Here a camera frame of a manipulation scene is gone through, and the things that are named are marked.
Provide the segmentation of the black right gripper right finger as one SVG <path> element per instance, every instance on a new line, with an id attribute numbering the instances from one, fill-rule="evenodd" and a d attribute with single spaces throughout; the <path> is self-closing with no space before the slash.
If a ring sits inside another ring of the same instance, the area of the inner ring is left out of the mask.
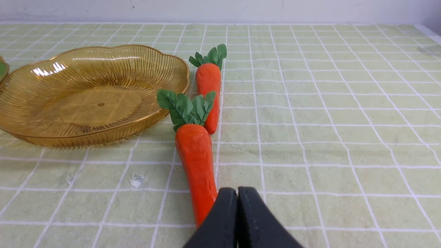
<path id="1" fill-rule="evenodd" d="M 237 240 L 239 248 L 302 248 L 254 187 L 238 187 Z"/>

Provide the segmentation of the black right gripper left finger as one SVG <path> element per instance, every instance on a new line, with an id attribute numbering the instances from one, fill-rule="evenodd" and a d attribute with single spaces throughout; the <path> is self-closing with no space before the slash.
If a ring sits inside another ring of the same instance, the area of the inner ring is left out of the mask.
<path id="1" fill-rule="evenodd" d="M 221 188 L 208 216 L 183 247 L 235 248 L 237 206 L 236 190 Z"/>

